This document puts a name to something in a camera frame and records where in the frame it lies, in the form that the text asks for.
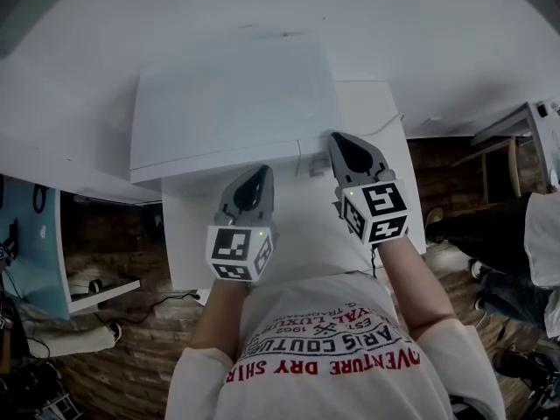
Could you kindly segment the wooden chair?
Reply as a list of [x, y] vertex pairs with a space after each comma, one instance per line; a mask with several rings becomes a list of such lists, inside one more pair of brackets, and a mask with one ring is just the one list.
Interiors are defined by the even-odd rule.
[[452, 162], [451, 168], [480, 159], [482, 201], [491, 206], [522, 195], [517, 152], [517, 137], [504, 137]]

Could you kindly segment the white desk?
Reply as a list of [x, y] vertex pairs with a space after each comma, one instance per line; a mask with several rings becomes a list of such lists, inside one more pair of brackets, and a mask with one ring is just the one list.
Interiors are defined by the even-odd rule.
[[525, 102], [510, 109], [478, 131], [471, 145], [515, 134], [532, 137], [545, 185], [560, 191], [560, 100]]

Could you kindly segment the person's white printed shirt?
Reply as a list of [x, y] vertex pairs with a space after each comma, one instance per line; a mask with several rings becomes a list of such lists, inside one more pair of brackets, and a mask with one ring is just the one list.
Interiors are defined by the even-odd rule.
[[476, 330], [412, 339], [387, 288], [351, 272], [264, 285], [245, 300], [236, 358], [186, 349], [165, 420], [506, 420]]

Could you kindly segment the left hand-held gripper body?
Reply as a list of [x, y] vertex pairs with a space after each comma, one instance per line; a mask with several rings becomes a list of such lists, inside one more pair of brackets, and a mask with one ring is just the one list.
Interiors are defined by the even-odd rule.
[[206, 262], [220, 280], [257, 282], [275, 250], [272, 220], [224, 213], [206, 232]]

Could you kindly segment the person's left forearm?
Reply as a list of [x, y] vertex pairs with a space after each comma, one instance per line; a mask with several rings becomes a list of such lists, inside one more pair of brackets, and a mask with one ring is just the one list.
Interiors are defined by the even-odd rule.
[[242, 310], [249, 293], [245, 282], [215, 280], [189, 344], [193, 349], [218, 349], [236, 360]]

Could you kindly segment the small black device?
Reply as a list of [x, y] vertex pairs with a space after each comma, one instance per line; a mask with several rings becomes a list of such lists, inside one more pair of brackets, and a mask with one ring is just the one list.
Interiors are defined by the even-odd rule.
[[0, 260], [9, 262], [15, 260], [18, 255], [18, 220], [14, 220], [9, 226], [9, 235], [0, 243]]

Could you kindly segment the white microwave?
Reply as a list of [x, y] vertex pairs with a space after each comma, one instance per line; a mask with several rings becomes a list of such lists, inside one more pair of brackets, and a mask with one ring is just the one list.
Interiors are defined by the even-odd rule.
[[144, 69], [136, 87], [133, 183], [299, 158], [340, 128], [333, 75], [305, 35], [202, 46]]

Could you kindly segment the person's right forearm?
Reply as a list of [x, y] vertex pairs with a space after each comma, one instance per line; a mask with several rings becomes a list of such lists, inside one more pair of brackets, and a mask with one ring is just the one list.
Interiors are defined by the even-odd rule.
[[377, 250], [414, 340], [434, 325], [457, 318], [445, 288], [407, 236], [385, 241]]

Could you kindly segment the white table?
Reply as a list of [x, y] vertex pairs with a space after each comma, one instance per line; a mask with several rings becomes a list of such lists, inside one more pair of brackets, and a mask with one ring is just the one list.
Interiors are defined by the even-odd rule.
[[[341, 130], [379, 148], [402, 179], [408, 196], [408, 237], [426, 251], [424, 221], [410, 150], [389, 84], [339, 81], [336, 84]], [[332, 275], [339, 270], [369, 271], [379, 265], [369, 249], [348, 231], [333, 205], [337, 181], [326, 140], [304, 144], [300, 159], [270, 163], [275, 180], [275, 251], [261, 283]], [[223, 190], [248, 168], [229, 166], [164, 178], [162, 201], [171, 284], [176, 291], [208, 289], [214, 273], [205, 252], [207, 227], [214, 222]]]

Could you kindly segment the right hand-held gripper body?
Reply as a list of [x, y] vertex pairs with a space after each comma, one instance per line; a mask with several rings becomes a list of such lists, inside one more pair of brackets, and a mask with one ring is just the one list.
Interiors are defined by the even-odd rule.
[[410, 210], [404, 183], [391, 170], [374, 177], [347, 174], [337, 180], [339, 218], [364, 245], [377, 246], [406, 234]]

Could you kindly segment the light blue table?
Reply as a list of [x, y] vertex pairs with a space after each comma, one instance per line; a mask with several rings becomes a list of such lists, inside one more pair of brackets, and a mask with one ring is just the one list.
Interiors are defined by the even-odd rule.
[[101, 282], [95, 293], [71, 292], [62, 243], [61, 195], [57, 189], [0, 174], [0, 243], [17, 220], [18, 254], [1, 273], [3, 287], [44, 314], [69, 320], [140, 288]]

